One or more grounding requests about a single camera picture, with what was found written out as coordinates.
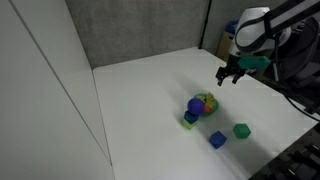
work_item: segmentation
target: green cube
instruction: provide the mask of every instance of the green cube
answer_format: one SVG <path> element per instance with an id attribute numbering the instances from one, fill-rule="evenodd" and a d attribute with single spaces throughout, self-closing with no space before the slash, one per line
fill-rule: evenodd
<path id="1" fill-rule="evenodd" d="M 238 61 L 241 69 L 267 67 L 271 61 L 265 56 L 244 56 Z"/>
<path id="2" fill-rule="evenodd" d="M 183 125 L 185 128 L 191 130 L 191 129 L 196 125 L 196 122 L 190 124 L 187 120 L 184 119 L 184 120 L 182 121 L 182 125 Z"/>
<path id="3" fill-rule="evenodd" d="M 233 128 L 233 132 L 238 139 L 246 139 L 251 134 L 247 124 L 236 124 Z"/>

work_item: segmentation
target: toy block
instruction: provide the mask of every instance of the toy block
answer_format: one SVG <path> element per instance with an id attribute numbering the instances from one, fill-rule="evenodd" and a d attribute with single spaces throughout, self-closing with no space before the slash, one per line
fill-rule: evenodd
<path id="1" fill-rule="evenodd" d="M 214 148 L 218 149 L 227 141 L 227 138 L 220 131 L 217 131 L 211 135 L 209 141 Z"/>
<path id="2" fill-rule="evenodd" d="M 238 61 L 241 69 L 267 67 L 271 61 L 265 56 L 242 56 Z"/>
<path id="3" fill-rule="evenodd" d="M 246 139 L 251 134 L 247 124 L 236 124 L 233 128 L 233 132 L 238 139 Z"/>
<path id="4" fill-rule="evenodd" d="M 199 116 L 193 115 L 189 111 L 186 111 L 186 113 L 184 114 L 184 120 L 182 121 L 182 125 L 190 130 L 196 125 L 198 118 Z"/>

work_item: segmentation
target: white table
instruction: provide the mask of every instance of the white table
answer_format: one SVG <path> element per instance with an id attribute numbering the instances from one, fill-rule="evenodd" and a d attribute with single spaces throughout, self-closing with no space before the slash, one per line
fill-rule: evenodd
<path id="1" fill-rule="evenodd" d="M 316 125 L 249 76 L 219 87 L 224 64 L 190 48 L 94 70 L 116 180 L 247 179 Z M 207 92 L 218 111 L 186 130 L 187 102 Z M 236 139 L 236 123 L 248 124 L 248 139 Z M 228 140 L 215 150 L 217 130 Z"/>

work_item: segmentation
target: blue cube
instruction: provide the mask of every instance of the blue cube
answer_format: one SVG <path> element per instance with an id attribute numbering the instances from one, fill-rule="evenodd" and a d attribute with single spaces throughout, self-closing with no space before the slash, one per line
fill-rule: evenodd
<path id="1" fill-rule="evenodd" d="M 227 138 L 220 131 L 217 131 L 211 135 L 209 141 L 214 148 L 218 149 L 227 141 Z"/>
<path id="2" fill-rule="evenodd" d="M 184 119 L 186 121 L 188 121 L 189 124 L 193 124 L 196 121 L 198 121 L 199 116 L 197 115 L 193 115 L 192 113 L 190 113 L 190 111 L 186 111 L 186 113 L 184 114 Z"/>

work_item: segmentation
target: black cable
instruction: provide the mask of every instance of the black cable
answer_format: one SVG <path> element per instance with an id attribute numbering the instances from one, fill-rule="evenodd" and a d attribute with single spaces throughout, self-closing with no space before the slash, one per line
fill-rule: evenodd
<path id="1" fill-rule="evenodd" d="M 207 14 L 206 14 L 206 19 L 204 20 L 204 26 L 203 26 L 202 35 L 201 35 L 201 38 L 200 38 L 199 47 L 198 47 L 199 49 L 202 49 L 203 39 L 204 39 L 204 36 L 205 36 L 205 34 L 206 34 L 207 24 L 208 24 L 208 20 L 209 20 L 209 15 L 210 15 L 210 10 L 211 10 L 211 4 L 212 4 L 212 0 L 209 0 L 208 10 L 207 10 Z"/>
<path id="2" fill-rule="evenodd" d="M 283 82 L 283 81 L 282 81 L 282 77 L 281 77 L 281 73 L 279 72 L 279 58 L 278 58 L 278 51 L 279 51 L 279 44 L 280 44 L 280 36 L 281 36 L 281 34 L 276 34 L 276 35 L 275 35 L 275 60 L 276 60 L 276 69 L 277 69 L 277 71 L 278 71 L 277 73 L 278 73 L 278 76 L 279 76 L 279 80 L 280 80 L 281 82 Z M 286 85 L 285 85 L 285 87 L 286 87 L 291 93 L 297 95 L 295 92 L 293 92 L 293 91 L 291 90 L 290 87 L 288 87 L 288 86 L 286 86 Z M 313 120 L 315 120 L 315 121 L 317 121 L 317 122 L 320 122 L 320 119 L 317 119 L 317 118 L 311 116 L 310 114 L 304 112 L 304 110 L 302 110 L 302 109 L 300 109 L 299 107 L 297 107 L 297 106 L 291 101 L 291 99 L 289 99 L 289 97 L 288 97 L 287 95 L 284 95 L 284 97 L 285 97 L 285 98 L 287 99 L 287 101 L 288 101 L 295 109 L 297 109 L 299 112 L 301 112 L 302 114 L 308 116 L 309 118 L 311 118 L 311 119 L 313 119 Z M 308 108 L 312 109 L 312 110 L 315 111 L 315 112 L 318 111 L 316 108 L 314 108 L 314 107 L 312 107 L 312 106 L 310 106 L 310 107 L 308 107 Z"/>

